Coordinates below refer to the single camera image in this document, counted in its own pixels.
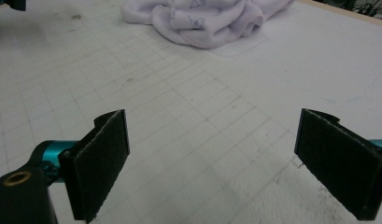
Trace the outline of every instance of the white table surface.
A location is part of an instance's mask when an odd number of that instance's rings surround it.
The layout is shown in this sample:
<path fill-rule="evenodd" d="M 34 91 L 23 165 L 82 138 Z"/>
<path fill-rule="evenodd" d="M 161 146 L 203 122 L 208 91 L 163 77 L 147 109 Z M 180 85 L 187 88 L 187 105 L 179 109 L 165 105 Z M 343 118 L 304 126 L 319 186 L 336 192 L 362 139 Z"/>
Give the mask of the white table surface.
<path fill-rule="evenodd" d="M 0 7 L 0 175 L 125 108 L 132 154 L 93 223 L 359 223 L 293 148 L 304 107 L 382 138 L 382 25 L 296 2 L 200 50 L 125 23 L 122 3 Z M 50 195 L 77 223 L 64 186 Z"/>

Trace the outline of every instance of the crumpled fabric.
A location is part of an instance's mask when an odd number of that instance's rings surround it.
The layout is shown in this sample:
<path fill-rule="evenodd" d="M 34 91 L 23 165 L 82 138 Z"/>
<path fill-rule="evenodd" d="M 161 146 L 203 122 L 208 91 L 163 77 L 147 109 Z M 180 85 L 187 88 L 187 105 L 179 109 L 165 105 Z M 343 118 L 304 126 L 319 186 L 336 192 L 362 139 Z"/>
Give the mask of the crumpled fabric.
<path fill-rule="evenodd" d="M 121 14 L 129 23 L 153 25 L 180 45 L 215 49 L 251 35 L 294 0 L 128 0 Z"/>

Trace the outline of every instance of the black rubber pad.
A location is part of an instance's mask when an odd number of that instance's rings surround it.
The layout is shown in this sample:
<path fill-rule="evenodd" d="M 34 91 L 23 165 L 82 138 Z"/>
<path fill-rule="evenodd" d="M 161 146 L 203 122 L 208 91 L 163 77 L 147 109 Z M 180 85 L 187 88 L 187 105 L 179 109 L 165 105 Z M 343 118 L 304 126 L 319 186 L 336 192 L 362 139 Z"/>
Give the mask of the black rubber pad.
<path fill-rule="evenodd" d="M 358 220 L 373 220 L 382 202 L 382 147 L 338 121 L 303 109 L 295 154 Z"/>
<path fill-rule="evenodd" d="M 74 218 L 91 222 L 130 154 L 124 110 L 94 121 L 95 128 L 60 155 Z"/>

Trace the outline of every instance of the metal hole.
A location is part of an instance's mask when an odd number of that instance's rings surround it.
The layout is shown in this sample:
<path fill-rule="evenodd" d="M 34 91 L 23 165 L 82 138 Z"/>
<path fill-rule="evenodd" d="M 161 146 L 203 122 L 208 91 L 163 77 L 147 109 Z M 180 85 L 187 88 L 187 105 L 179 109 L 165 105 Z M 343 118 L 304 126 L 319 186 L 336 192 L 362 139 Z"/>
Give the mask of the metal hole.
<path fill-rule="evenodd" d="M 7 187 L 13 187 L 13 186 L 24 183 L 30 177 L 31 177 L 31 173 L 28 171 L 18 172 L 6 178 L 4 181 L 4 185 Z"/>

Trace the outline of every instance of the white towel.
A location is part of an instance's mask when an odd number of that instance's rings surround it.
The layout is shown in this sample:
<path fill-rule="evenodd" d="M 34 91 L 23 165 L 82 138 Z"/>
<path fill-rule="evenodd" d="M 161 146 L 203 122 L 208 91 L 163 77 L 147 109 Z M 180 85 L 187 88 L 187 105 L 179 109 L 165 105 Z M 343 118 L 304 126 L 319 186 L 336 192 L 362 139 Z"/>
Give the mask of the white towel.
<path fill-rule="evenodd" d="M 249 36 L 294 0 L 128 0 L 121 7 L 130 23 L 152 24 L 181 45 L 215 49 Z"/>

